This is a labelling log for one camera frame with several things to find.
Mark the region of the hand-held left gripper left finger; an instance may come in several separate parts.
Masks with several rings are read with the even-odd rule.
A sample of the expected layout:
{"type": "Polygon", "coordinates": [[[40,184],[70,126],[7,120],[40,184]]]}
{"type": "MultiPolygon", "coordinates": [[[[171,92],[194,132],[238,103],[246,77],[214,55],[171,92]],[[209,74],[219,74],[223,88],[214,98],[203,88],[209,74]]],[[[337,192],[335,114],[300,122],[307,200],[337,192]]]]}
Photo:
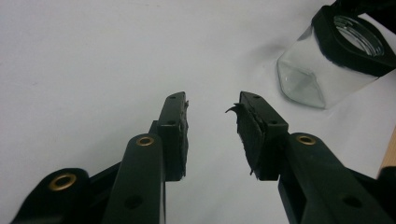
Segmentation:
{"type": "Polygon", "coordinates": [[[188,101],[181,91],[166,97],[147,133],[124,152],[102,224],[165,224],[167,182],[186,175],[188,101]]]}

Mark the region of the wooden board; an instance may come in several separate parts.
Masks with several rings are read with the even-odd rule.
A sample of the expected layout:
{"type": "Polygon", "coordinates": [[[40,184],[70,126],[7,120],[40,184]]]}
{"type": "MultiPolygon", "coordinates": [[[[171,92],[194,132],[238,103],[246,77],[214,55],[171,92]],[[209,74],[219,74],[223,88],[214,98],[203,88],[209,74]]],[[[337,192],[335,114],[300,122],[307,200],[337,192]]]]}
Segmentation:
{"type": "Polygon", "coordinates": [[[381,173],[383,169],[394,166],[396,166],[396,127],[389,139],[388,147],[378,172],[381,173]]]}

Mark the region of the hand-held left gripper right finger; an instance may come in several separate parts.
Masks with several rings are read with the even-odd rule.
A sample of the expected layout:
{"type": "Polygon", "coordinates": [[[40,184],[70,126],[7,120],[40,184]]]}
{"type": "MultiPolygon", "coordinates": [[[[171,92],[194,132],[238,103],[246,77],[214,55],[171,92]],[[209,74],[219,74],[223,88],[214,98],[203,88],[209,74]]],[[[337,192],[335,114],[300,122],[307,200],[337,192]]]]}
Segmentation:
{"type": "Polygon", "coordinates": [[[290,224],[396,224],[396,166],[376,179],[345,167],[318,137],[289,133],[255,93],[242,91],[231,110],[251,173],[278,183],[290,224]]]}

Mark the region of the glass jar with black collar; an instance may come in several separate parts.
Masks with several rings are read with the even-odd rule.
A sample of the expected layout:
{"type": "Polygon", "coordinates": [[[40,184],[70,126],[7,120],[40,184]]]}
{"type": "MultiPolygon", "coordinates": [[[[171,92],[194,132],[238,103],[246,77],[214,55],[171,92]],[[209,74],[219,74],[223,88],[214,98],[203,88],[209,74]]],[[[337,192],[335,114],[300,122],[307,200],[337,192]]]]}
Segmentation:
{"type": "Polygon", "coordinates": [[[359,15],[324,6],[276,62],[280,89],[294,102],[327,109],[396,69],[396,53],[359,15]]]}

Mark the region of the dark object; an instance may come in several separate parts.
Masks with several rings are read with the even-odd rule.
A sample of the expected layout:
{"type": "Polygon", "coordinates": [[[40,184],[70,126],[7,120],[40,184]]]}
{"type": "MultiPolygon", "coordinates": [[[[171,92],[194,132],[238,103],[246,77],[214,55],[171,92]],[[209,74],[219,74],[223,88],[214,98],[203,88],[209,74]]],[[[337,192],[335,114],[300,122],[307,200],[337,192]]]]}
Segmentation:
{"type": "Polygon", "coordinates": [[[367,14],[396,35],[396,0],[335,0],[332,6],[356,16],[367,14]]]}

